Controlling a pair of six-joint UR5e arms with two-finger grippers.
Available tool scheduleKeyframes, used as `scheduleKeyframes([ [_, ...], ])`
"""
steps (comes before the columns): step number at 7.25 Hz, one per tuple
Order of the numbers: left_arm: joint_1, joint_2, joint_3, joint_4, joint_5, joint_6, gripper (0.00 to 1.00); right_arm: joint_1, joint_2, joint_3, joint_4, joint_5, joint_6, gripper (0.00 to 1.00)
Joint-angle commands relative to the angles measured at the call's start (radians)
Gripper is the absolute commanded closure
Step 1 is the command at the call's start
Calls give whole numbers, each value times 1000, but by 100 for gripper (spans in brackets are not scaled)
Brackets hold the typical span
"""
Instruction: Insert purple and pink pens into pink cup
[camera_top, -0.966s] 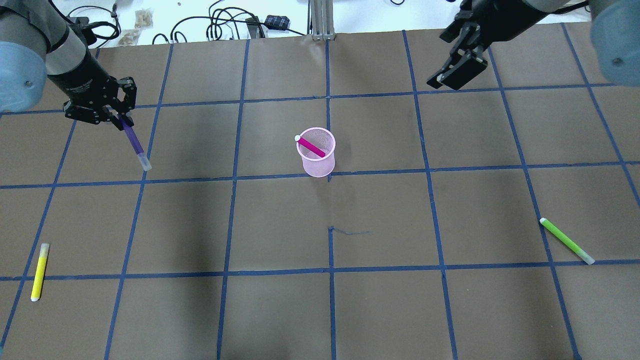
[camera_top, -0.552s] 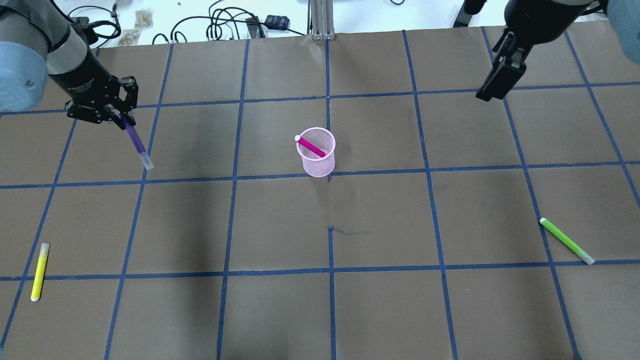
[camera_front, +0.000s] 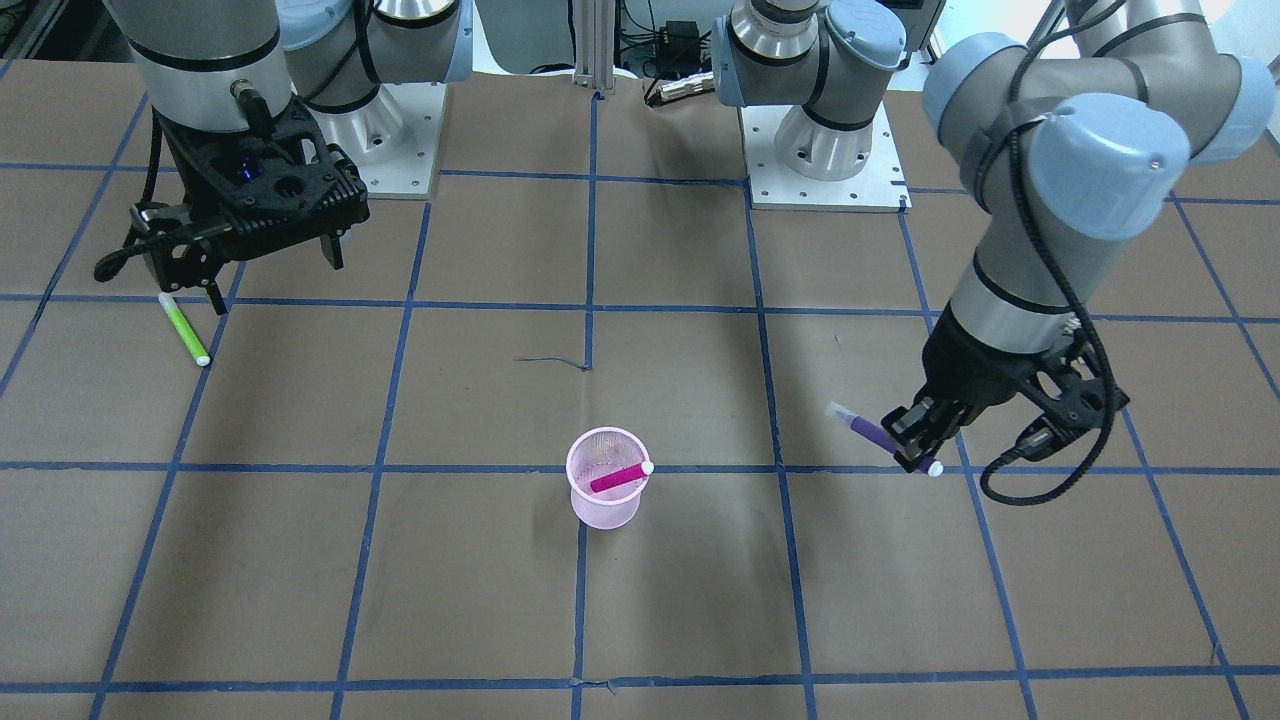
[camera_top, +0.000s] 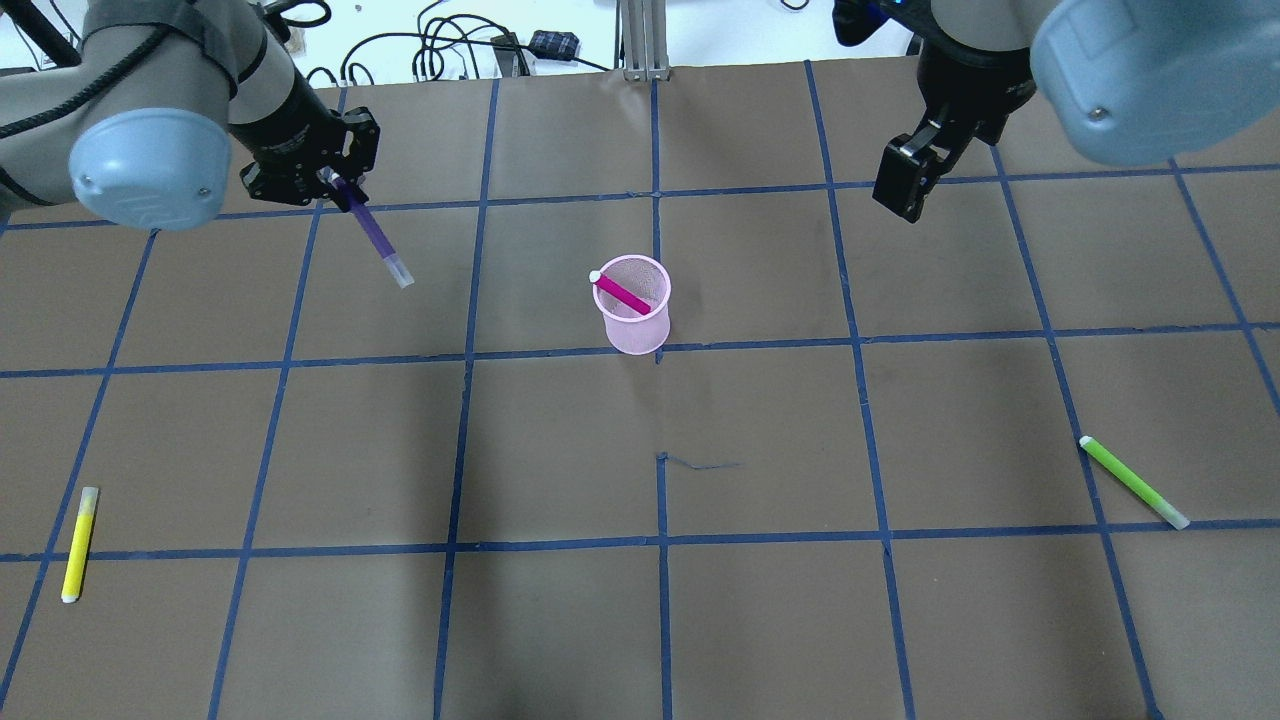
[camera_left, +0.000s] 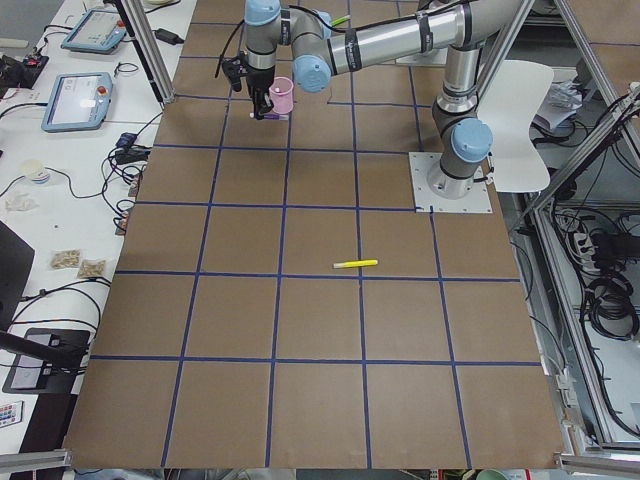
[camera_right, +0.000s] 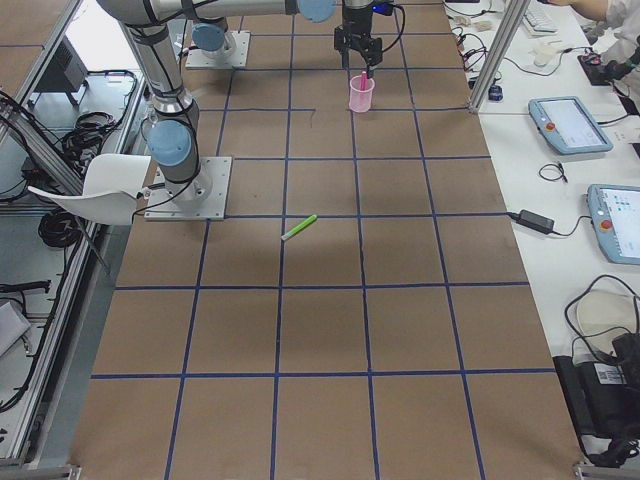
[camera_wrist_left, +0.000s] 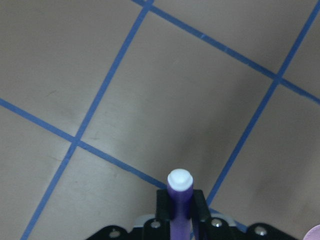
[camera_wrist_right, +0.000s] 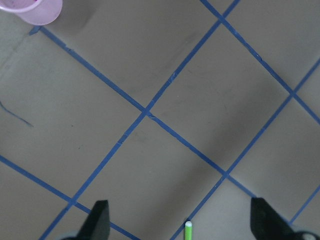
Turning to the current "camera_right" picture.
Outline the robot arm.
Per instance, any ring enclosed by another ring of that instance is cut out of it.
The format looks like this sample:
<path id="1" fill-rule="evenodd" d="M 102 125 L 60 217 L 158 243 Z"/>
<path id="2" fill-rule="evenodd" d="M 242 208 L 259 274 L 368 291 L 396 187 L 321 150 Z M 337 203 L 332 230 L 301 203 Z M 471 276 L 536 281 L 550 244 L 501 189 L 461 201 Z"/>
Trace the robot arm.
<path id="1" fill-rule="evenodd" d="M 167 195 L 181 201 L 205 198 L 212 179 L 204 171 L 197 143 L 199 107 L 184 85 L 181 63 L 169 38 L 168 23 L 194 22 L 198 48 L 224 50 L 229 16 L 296 15 L 320 23 L 330 18 L 333 1 L 101 1 L 100 7 L 122 27 L 152 92 L 157 124 L 147 137 L 153 160 L 164 175 Z"/>
<path id="2" fill-rule="evenodd" d="M 191 5 L 194 21 L 192 41 L 209 56 L 225 56 L 235 49 L 235 38 L 227 26 L 229 16 L 296 15 L 313 23 L 322 23 L 341 9 L 341 24 L 334 29 L 334 49 L 340 54 L 343 69 L 350 67 L 350 53 L 358 53 L 365 72 L 382 62 L 382 39 L 372 35 L 373 15 L 390 15 L 391 1 L 200 1 Z"/>

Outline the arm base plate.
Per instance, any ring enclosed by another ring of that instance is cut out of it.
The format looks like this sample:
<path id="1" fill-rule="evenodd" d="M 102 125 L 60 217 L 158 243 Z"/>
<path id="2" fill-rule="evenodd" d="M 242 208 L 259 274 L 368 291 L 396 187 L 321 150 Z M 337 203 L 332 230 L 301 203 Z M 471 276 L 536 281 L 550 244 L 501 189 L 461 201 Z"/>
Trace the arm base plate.
<path id="1" fill-rule="evenodd" d="M 186 60 L 191 70 L 233 70 L 246 66 L 251 34 L 249 31 L 223 32 L 220 29 L 194 28 L 192 45 Z"/>
<path id="2" fill-rule="evenodd" d="M 154 183 L 164 186 L 151 192 L 144 218 L 148 221 L 223 220 L 231 169 L 231 157 L 201 157 L 199 174 L 179 193 L 182 186 L 167 182 L 157 167 Z"/>

